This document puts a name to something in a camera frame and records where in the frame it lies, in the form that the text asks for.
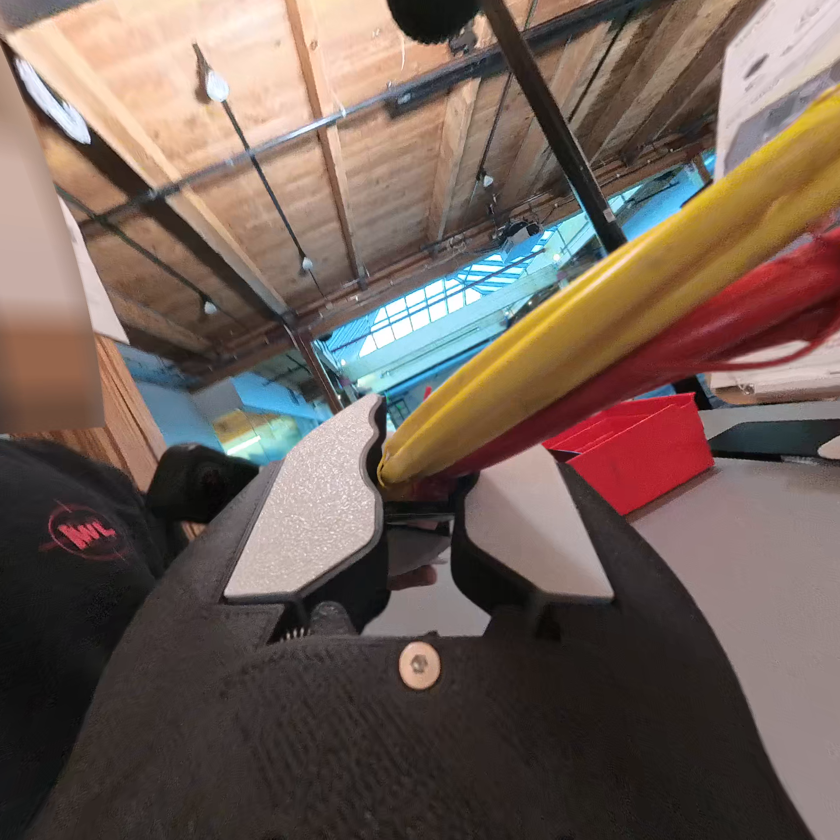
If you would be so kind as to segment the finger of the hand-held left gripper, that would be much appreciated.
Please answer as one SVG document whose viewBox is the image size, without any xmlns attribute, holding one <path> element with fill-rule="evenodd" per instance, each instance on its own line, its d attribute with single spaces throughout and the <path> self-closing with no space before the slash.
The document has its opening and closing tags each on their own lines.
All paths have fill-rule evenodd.
<svg viewBox="0 0 840 840">
<path fill-rule="evenodd" d="M 414 526 L 387 529 L 388 576 L 396 578 L 445 561 L 451 538 L 448 533 Z"/>
</svg>

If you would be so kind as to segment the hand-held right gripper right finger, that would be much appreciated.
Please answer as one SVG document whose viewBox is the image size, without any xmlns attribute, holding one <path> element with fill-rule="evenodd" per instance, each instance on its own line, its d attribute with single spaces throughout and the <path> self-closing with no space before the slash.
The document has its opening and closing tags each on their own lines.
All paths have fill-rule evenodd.
<svg viewBox="0 0 840 840">
<path fill-rule="evenodd" d="M 451 573 L 485 613 L 541 616 L 614 599 L 560 464 L 536 445 L 483 469 L 457 497 Z"/>
</svg>

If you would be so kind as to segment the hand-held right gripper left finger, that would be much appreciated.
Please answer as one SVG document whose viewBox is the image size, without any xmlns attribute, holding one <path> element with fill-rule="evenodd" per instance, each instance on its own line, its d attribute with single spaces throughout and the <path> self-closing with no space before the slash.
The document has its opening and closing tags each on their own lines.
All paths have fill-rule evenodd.
<svg viewBox="0 0 840 840">
<path fill-rule="evenodd" d="M 296 623 L 341 604 L 356 631 L 387 604 L 382 494 L 375 482 L 385 405 L 369 394 L 304 437 L 283 459 L 223 593 L 233 605 L 280 604 Z"/>
</svg>

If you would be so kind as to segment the person's left hand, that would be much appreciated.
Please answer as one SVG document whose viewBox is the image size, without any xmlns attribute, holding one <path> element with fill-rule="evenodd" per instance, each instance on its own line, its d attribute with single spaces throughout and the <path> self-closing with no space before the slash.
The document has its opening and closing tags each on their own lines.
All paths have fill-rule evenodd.
<svg viewBox="0 0 840 840">
<path fill-rule="evenodd" d="M 390 576 L 387 582 L 389 592 L 424 588 L 437 582 L 438 573 L 432 564 L 422 565 L 414 570 Z"/>
</svg>

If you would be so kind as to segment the red plastic bin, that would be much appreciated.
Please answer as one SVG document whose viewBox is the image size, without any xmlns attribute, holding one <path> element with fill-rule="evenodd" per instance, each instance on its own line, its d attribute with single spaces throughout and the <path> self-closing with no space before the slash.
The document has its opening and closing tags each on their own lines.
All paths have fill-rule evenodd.
<svg viewBox="0 0 840 840">
<path fill-rule="evenodd" d="M 627 515 L 715 465 L 692 394 L 622 402 L 543 442 Z"/>
</svg>

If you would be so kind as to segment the person's black sweatshirt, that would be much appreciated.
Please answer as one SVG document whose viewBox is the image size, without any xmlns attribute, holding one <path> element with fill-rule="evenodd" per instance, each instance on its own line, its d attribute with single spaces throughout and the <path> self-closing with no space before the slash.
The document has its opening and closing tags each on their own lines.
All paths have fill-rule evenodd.
<svg viewBox="0 0 840 840">
<path fill-rule="evenodd" d="M 73 750 L 112 651 L 185 545 L 121 470 L 1 443 L 1 835 L 20 838 Z"/>
</svg>

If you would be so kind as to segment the black flat pad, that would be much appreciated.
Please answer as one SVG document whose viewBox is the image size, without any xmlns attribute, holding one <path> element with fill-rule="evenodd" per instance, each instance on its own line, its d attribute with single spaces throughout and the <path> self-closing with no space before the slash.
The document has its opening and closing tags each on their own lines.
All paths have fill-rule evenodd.
<svg viewBox="0 0 840 840">
<path fill-rule="evenodd" d="M 699 416 L 716 459 L 838 462 L 819 454 L 838 438 L 838 401 L 735 406 Z"/>
</svg>

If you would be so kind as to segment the black pole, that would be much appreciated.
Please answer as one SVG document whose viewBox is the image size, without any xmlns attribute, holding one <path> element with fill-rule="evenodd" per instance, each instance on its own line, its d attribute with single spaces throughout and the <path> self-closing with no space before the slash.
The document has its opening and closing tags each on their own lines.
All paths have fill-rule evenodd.
<svg viewBox="0 0 840 840">
<path fill-rule="evenodd" d="M 481 1 L 479 5 L 574 197 L 592 223 L 605 252 L 613 253 L 627 243 L 627 238 L 543 78 L 524 35 L 504 2 Z"/>
</svg>

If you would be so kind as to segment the black round knob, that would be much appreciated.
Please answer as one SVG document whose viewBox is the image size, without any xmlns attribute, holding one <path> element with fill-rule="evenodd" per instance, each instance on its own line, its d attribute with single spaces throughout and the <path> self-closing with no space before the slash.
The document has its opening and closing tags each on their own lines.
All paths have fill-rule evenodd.
<svg viewBox="0 0 840 840">
<path fill-rule="evenodd" d="M 480 1 L 387 1 L 397 27 L 423 45 L 457 36 L 480 13 Z"/>
</svg>

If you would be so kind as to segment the printed instruction sheet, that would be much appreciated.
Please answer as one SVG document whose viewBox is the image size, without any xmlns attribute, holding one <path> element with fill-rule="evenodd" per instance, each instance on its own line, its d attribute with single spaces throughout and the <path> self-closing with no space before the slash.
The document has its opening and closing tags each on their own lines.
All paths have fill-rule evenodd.
<svg viewBox="0 0 840 840">
<path fill-rule="evenodd" d="M 730 43 L 717 114 L 719 181 L 839 82 L 839 2 L 765 2 Z M 838 398 L 838 332 L 819 348 L 767 370 L 710 375 L 735 406 Z"/>
</svg>

